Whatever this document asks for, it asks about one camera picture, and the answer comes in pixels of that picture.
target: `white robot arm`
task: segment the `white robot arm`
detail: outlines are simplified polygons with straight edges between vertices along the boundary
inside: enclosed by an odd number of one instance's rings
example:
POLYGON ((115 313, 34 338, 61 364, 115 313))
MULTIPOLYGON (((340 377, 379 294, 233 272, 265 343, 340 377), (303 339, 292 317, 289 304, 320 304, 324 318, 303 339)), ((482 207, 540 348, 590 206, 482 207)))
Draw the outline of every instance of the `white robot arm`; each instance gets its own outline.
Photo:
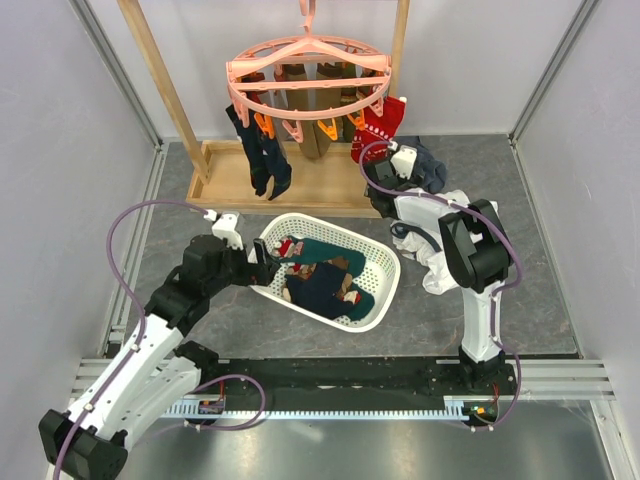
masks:
MULTIPOLYGON (((464 337, 460 347, 461 360, 468 361, 476 377, 483 376, 499 365, 504 357, 497 343, 500 341, 501 294, 492 292, 504 285, 512 260, 504 246, 480 222, 460 213, 446 203, 421 197, 425 192, 412 178, 416 150, 389 147, 389 156, 365 167, 367 175, 387 190, 417 195, 386 195, 368 187, 367 196, 383 217, 391 217, 404 225, 422 230, 444 250, 449 272, 461 286, 464 299, 464 337), (495 302, 494 328, 491 328, 491 302, 495 302)), ((467 196, 457 190, 439 195, 457 205, 474 209, 488 217, 504 232, 497 216, 497 204, 480 200, 469 203, 467 196)))
POLYGON ((238 214, 209 210, 205 219, 213 222, 212 234, 194 237, 182 264, 151 295, 144 332, 139 323, 96 382, 66 412, 49 410, 41 419, 38 428, 51 463, 57 461, 71 429, 77 428, 62 460, 63 471, 74 478, 117 477, 149 426, 177 399, 211 379, 209 371, 218 355, 195 342, 182 344, 209 311, 211 298, 229 285, 269 285, 280 268, 261 239, 254 240, 258 262, 249 263, 236 231, 238 214), (174 357, 153 376, 172 350, 174 357))

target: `white wall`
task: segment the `white wall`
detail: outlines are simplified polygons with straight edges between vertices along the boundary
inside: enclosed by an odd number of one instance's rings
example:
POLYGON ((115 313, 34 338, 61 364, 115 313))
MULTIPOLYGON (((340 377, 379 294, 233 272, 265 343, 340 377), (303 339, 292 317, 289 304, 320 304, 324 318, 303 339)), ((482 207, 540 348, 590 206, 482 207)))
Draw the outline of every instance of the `white wall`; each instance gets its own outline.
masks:
MULTIPOLYGON (((177 133, 117 2, 91 0, 158 131, 177 133)), ((225 62, 302 33, 296 0, 140 0, 196 135, 235 135, 225 62)), ((413 0, 401 93, 402 133, 510 131, 579 0, 413 0)), ((314 31, 391 52, 395 0, 319 0, 314 31)))
POLYGON ((639 18, 638 2, 600 2, 520 146, 578 337, 604 360, 636 452, 639 18))
POLYGON ((96 354, 106 232, 153 148, 67 0, 4 0, 0 25, 0 477, 37 479, 37 424, 96 354))

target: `laundry basket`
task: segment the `laundry basket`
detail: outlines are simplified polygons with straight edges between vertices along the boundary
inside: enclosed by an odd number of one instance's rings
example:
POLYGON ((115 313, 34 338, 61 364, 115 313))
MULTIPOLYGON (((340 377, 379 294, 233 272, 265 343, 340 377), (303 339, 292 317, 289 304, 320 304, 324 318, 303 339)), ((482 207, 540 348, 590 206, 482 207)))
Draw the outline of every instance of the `laundry basket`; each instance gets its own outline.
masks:
MULTIPOLYGON (((297 238, 313 238, 325 243, 362 252, 367 259, 364 272, 353 281, 363 290, 373 295, 375 306, 369 314, 359 321, 351 321, 348 317, 338 317, 335 320, 316 315, 282 298, 282 287, 287 267, 291 263, 283 264, 275 279, 268 287, 252 286, 256 292, 288 308, 300 312, 308 317, 339 328, 345 332, 361 333, 371 330, 378 325, 391 305, 393 295, 398 287, 400 278, 400 262, 398 257, 386 245, 363 237, 345 228, 318 220, 301 213, 287 213, 273 220, 262 232, 262 238, 269 251, 275 248, 275 243, 283 237, 292 235, 297 238)), ((256 253, 252 251, 249 261, 256 261, 256 253)))

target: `gray floor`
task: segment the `gray floor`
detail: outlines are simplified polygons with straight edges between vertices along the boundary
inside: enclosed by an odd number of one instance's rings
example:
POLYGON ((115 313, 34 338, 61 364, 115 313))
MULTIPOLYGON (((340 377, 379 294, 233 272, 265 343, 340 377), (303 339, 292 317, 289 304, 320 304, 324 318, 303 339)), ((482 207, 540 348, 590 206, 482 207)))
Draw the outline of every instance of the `gray floor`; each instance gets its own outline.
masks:
MULTIPOLYGON (((507 138, 492 136, 423 137, 423 143, 449 168, 446 190, 462 189, 469 198, 496 200, 500 217, 526 272, 523 284, 503 296, 502 337, 520 353, 573 353, 575 342, 549 261, 527 201, 507 138)), ((181 144, 172 144, 158 198, 184 200, 192 166, 181 144)), ((273 219, 246 215, 245 243, 273 219)), ((389 220, 328 219, 391 245, 389 220)), ((207 232, 197 214, 156 207, 136 293, 146 302, 171 268, 181 261, 191 237, 207 232)), ((350 334, 311 320, 259 296, 231 287, 211 304, 190 338, 225 357, 437 355, 456 352, 463 334, 462 296, 442 296, 422 288, 424 269, 401 258, 402 275, 393 304, 375 329, 350 334)), ((129 331, 135 325, 129 321, 129 331)))
POLYGON ((609 480, 588 403, 522 402, 493 433, 429 421, 267 421, 239 432, 156 422, 118 478, 609 480))

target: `wooden frame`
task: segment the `wooden frame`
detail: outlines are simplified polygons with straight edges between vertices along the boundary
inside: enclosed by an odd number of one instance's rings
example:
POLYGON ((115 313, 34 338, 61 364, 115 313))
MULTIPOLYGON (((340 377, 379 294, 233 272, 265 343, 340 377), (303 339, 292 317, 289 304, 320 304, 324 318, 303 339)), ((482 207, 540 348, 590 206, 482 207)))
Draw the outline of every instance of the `wooden frame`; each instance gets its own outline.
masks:
MULTIPOLYGON (((389 94, 392 96, 397 96, 398 91, 409 3, 410 0, 398 0, 391 54, 393 70, 389 94)), ((248 162, 243 160, 239 142, 206 141, 201 146, 196 139, 139 0, 118 0, 118 5, 193 163, 194 174, 187 201, 243 213, 298 211, 322 216, 378 216, 363 195, 365 182, 358 166, 351 160, 349 144, 334 143, 322 159, 312 161, 301 158, 295 143, 285 142, 293 167, 291 188, 274 201, 256 197, 249 181, 248 162)))

